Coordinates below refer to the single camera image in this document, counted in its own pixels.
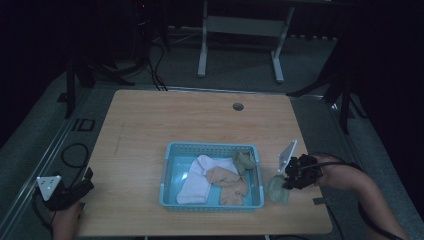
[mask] small round object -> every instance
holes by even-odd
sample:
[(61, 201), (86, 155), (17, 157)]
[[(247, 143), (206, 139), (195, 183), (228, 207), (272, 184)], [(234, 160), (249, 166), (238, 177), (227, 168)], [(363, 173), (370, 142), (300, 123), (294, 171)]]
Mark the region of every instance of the small round object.
[(243, 111), (244, 106), (241, 103), (234, 103), (233, 104), (233, 109), (236, 110), (236, 111)]

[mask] black device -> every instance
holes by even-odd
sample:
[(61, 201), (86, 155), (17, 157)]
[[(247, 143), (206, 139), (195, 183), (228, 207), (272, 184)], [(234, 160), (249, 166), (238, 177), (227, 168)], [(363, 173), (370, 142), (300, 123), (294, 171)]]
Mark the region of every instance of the black device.
[(287, 177), (284, 179), (284, 188), (302, 189), (307, 187), (322, 176), (322, 171), (318, 160), (312, 156), (302, 154), (299, 158), (291, 157), (289, 164), (285, 169)]
[(88, 168), (84, 175), (84, 179), (69, 188), (65, 188), (60, 175), (37, 178), (38, 186), (44, 199), (44, 205), (50, 211), (60, 211), (69, 208), (94, 188), (91, 182), (92, 176), (93, 171), (91, 168)]

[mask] dark background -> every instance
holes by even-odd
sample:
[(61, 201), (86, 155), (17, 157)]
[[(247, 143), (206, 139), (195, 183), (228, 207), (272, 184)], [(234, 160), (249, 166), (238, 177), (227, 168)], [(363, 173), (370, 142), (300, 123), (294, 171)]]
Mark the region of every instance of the dark background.
[[(120, 40), (133, 37), (123, 29), (132, 28), (134, 13), (125, 12), (127, 8), (119, 5), (128, 4), (127, 1), (104, 2), (109, 5), (80, 0), (0, 0), (0, 145), (20, 125), (51, 81), (65, 71), (67, 59), (75, 48), (99, 63), (112, 66), (114, 56), (129, 52)], [(167, 15), (160, 15), (160, 19), (167, 25), (200, 27), (202, 2), (163, 1)], [(210, 7), (212, 12), (223, 15), (229, 12), (226, 1), (214, 2), (217, 4)], [(255, 11), (243, 10), (251, 7), (246, 1), (230, 2), (239, 4), (238, 12), (232, 11), (236, 16), (250, 12), (249, 17), (280, 18), (280, 12), (287, 10), (284, 4), (281, 8), (273, 7), (276, 1), (271, 0), (254, 4)], [(348, 64), (357, 73), (354, 92), (360, 96), (366, 114), (423, 217), (423, 2), (366, 1), (359, 10), (355, 6), (328, 8), (292, 2), (297, 2), (298, 8), (290, 34), (339, 38), (336, 48), (345, 53)], [(330, 57), (326, 67), (337, 69), (339, 64)]]

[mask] wooden table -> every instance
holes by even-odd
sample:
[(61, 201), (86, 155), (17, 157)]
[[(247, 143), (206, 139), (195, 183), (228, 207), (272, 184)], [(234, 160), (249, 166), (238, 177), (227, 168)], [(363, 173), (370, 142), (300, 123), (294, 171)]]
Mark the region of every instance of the wooden table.
[[(235, 111), (234, 103), (244, 110)], [(168, 143), (256, 146), (264, 185), (292, 139), (306, 153), (290, 100), (282, 95), (119, 90), (93, 150), (95, 188), (84, 200), (80, 236), (316, 234), (332, 229), (318, 187), (292, 190), (289, 203), (253, 213), (170, 212), (159, 203)]]

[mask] blue plastic basket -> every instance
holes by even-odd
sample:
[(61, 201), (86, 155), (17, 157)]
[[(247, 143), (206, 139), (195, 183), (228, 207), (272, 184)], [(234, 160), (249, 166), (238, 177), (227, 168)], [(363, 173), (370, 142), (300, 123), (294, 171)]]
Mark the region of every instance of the blue plastic basket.
[[(236, 151), (250, 150), (256, 167), (245, 173), (248, 192), (243, 197), (243, 205), (229, 206), (219, 203), (220, 187), (211, 186), (208, 201), (204, 204), (178, 204), (177, 194), (184, 184), (183, 175), (187, 174), (193, 161), (200, 155), (214, 160), (231, 158)], [(253, 145), (172, 142), (168, 145), (160, 184), (160, 204), (170, 211), (191, 212), (254, 212), (264, 205), (264, 191), (260, 173), (258, 152)]]

